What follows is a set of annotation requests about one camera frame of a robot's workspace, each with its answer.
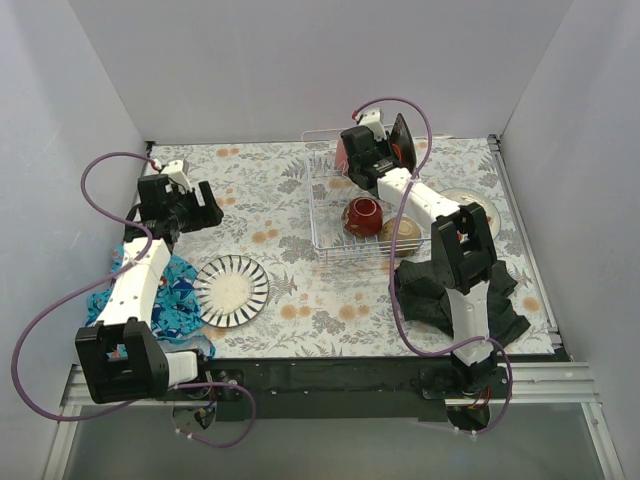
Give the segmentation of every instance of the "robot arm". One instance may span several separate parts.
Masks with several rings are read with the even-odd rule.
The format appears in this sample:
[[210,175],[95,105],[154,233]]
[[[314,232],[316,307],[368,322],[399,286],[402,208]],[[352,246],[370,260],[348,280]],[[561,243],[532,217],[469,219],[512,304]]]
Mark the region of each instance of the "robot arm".
[[[398,206],[415,168],[413,139],[398,115],[392,131],[381,138],[379,109],[356,117],[358,126],[341,134],[349,162],[349,177],[363,190]],[[431,231],[431,257],[436,279],[451,304],[454,342],[489,334],[487,291],[497,261],[484,209],[458,205],[422,183],[409,193],[405,213]],[[496,368],[489,342],[475,342],[453,352],[465,387],[475,389]]]
[[[199,376],[202,359],[196,351],[165,353],[151,332],[158,286],[180,233],[219,225],[223,217],[208,182],[199,184],[200,205],[186,170],[186,163],[173,161],[160,174],[138,180],[140,203],[133,212],[137,210],[139,222],[151,230],[151,248],[116,279],[95,324],[76,334],[76,350],[95,403],[160,398],[169,387]],[[136,228],[127,227],[124,237],[123,266],[147,243]],[[126,358],[110,355],[118,345],[125,346]]]

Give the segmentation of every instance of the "gray floor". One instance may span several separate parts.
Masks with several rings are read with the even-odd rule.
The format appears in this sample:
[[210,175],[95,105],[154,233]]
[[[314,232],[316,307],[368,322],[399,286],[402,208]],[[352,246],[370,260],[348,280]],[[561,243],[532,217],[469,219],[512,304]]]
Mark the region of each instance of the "gray floor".
[[[214,424],[206,435],[230,440],[243,427]],[[168,407],[129,407],[79,425],[65,475],[68,480],[216,477],[590,480],[603,475],[580,405],[513,405],[499,428],[476,441],[412,420],[259,421],[230,450],[176,435]]]

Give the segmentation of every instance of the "white wall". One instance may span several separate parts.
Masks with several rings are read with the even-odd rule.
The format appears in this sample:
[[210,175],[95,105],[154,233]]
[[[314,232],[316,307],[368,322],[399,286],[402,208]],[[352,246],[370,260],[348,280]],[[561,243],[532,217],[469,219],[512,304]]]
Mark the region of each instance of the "white wall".
[[142,136],[197,143],[297,140],[389,94],[500,133],[571,0],[70,3]]
[[575,0],[504,133],[562,338],[640,478],[640,4]]
[[[14,392],[11,351],[40,310],[109,267],[121,229],[83,203],[82,169],[101,153],[141,153],[144,144],[66,0],[0,1],[0,45],[0,477],[34,479],[56,424]],[[122,159],[96,169],[90,191],[125,213],[140,168]],[[23,350],[26,388],[52,411],[85,302],[46,318]]]

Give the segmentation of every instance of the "wire dish rack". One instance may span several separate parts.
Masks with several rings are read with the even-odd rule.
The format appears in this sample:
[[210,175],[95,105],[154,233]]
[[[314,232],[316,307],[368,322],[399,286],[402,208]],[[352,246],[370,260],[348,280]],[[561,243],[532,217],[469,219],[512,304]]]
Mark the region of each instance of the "wire dish rack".
[[[391,242],[381,241],[377,235],[358,238],[342,226],[342,213],[351,200],[358,197],[374,198],[335,167],[336,147],[342,130],[315,130],[305,132],[302,136],[309,154],[307,178],[313,247],[318,260],[325,264],[389,257]],[[382,207],[384,222],[396,217],[396,207],[378,199],[376,201]],[[396,245],[396,255],[419,252],[429,236],[423,229],[421,238],[405,240]]]

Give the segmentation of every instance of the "beige bowl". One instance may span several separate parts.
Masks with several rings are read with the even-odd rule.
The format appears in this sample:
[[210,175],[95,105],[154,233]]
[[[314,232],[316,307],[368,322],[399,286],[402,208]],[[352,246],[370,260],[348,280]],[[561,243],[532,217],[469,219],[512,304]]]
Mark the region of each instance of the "beige bowl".
[[[396,219],[392,218],[382,226],[378,238],[381,242],[391,242],[393,235],[393,227]],[[398,228],[398,240],[396,242],[396,257],[406,257],[415,253],[420,248],[420,238],[422,237],[422,229],[420,226],[407,217],[402,217],[400,227]],[[380,247],[383,252],[389,253],[391,248],[389,245]]]

